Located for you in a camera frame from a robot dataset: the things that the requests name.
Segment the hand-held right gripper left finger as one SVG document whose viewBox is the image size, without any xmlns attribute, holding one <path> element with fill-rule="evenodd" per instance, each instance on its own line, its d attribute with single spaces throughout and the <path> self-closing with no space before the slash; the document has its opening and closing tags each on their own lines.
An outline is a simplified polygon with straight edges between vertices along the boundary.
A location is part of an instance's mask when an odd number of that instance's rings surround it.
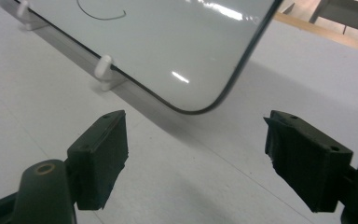
<svg viewBox="0 0 358 224">
<path fill-rule="evenodd" d="M 79 210 L 103 209 L 129 157 L 126 113 L 99 117 L 68 148 L 66 168 Z"/>
</svg>

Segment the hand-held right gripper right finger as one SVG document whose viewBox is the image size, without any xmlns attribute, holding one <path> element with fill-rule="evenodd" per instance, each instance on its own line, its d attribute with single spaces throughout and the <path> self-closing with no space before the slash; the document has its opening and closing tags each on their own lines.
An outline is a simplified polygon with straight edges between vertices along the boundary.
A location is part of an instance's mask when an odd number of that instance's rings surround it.
<svg viewBox="0 0 358 224">
<path fill-rule="evenodd" d="M 275 172 L 310 211 L 333 212 L 353 152 L 295 115 L 273 110 L 265 122 L 265 153 Z"/>
</svg>

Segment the white whiteboard with black edge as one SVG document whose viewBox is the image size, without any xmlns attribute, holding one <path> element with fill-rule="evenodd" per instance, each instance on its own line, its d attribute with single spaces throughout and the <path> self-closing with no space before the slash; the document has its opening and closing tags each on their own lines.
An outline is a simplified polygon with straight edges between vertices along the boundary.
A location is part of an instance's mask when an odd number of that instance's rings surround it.
<svg viewBox="0 0 358 224">
<path fill-rule="evenodd" d="M 183 114 L 219 105 L 283 0 L 29 0 L 46 23 Z"/>
</svg>

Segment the white plastic board stand clip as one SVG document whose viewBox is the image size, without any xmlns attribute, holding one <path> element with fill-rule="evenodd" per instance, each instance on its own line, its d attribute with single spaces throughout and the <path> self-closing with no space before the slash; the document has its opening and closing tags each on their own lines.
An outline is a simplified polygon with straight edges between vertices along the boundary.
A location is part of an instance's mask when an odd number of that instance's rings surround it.
<svg viewBox="0 0 358 224">
<path fill-rule="evenodd" d="M 114 60 L 109 55 L 103 55 L 94 69 L 94 76 L 100 81 L 102 91 L 110 91 L 126 81 L 116 69 L 112 68 Z"/>
<path fill-rule="evenodd" d="M 16 15 L 23 22 L 26 31 L 33 31 L 48 26 L 44 20 L 31 10 L 29 0 L 20 0 Z"/>
</svg>

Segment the wooden strip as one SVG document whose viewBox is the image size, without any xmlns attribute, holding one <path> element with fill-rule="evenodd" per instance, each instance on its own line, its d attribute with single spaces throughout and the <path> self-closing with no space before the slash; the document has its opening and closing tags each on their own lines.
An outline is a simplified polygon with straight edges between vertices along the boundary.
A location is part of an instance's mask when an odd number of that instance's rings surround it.
<svg viewBox="0 0 358 224">
<path fill-rule="evenodd" d="M 294 26 L 299 30 L 307 31 L 307 32 L 322 36 L 326 39 L 330 39 L 332 41 L 338 42 L 339 44 L 348 46 L 350 48 L 358 49 L 358 40 L 357 39 L 351 38 L 346 35 L 341 35 L 341 34 L 335 33 L 333 31 L 330 31 L 323 27 L 314 25 L 312 23 L 302 21 L 300 19 L 282 14 L 280 12 L 277 12 L 274 15 L 274 20 Z"/>
</svg>

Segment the grey metal frame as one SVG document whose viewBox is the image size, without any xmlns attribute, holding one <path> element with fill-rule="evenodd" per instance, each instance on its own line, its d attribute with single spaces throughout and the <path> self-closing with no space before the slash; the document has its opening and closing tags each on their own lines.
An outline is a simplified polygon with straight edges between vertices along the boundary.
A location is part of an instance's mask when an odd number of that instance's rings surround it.
<svg viewBox="0 0 358 224">
<path fill-rule="evenodd" d="M 319 17 L 358 30 L 358 1 L 320 0 L 310 17 L 310 23 L 315 23 Z"/>
</svg>

